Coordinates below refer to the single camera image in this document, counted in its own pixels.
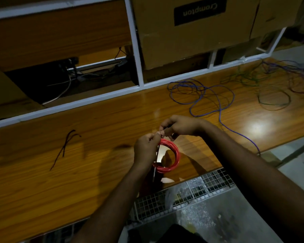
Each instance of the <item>crompton logo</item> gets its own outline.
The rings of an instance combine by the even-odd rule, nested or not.
[[[186,12],[183,12],[183,15],[184,16],[194,15],[196,13],[203,12],[203,11],[210,10],[210,9],[216,10],[217,6],[218,6],[217,3],[213,3],[212,5],[207,5],[207,6],[203,6],[203,7],[198,6],[195,9],[191,9],[191,10],[188,10]]]

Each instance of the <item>coiled red wire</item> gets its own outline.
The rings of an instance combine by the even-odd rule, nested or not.
[[[153,166],[156,168],[156,170],[159,173],[167,173],[169,171],[174,170],[178,166],[179,160],[180,160],[180,152],[179,152],[178,147],[173,142],[168,141],[166,139],[161,139],[159,145],[163,145],[163,146],[170,148],[170,150],[174,152],[175,161],[174,161],[173,165],[171,165],[170,167],[162,167],[158,163],[153,163]]]

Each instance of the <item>person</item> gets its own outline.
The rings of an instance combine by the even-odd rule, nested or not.
[[[140,186],[157,158],[160,139],[167,136],[174,141],[179,135],[200,136],[205,141],[248,202],[283,242],[304,242],[304,191],[300,187],[210,122],[174,115],[161,123],[157,133],[137,140],[130,171],[72,243],[118,241]]]

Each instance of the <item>concrete floor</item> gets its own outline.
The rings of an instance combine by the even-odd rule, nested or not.
[[[304,66],[304,45],[275,52],[278,60],[293,60]],[[271,152],[285,159],[304,145],[304,138],[277,147]],[[279,168],[304,190],[304,153]],[[209,243],[282,242],[251,207],[238,188],[193,204],[138,228],[143,242],[156,242],[174,223],[199,233]]]

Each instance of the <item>forearm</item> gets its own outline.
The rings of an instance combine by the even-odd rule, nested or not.
[[[132,167],[72,243],[117,242],[143,179],[144,175]]]
[[[209,122],[201,137],[243,195],[283,241],[304,241],[304,191]]]

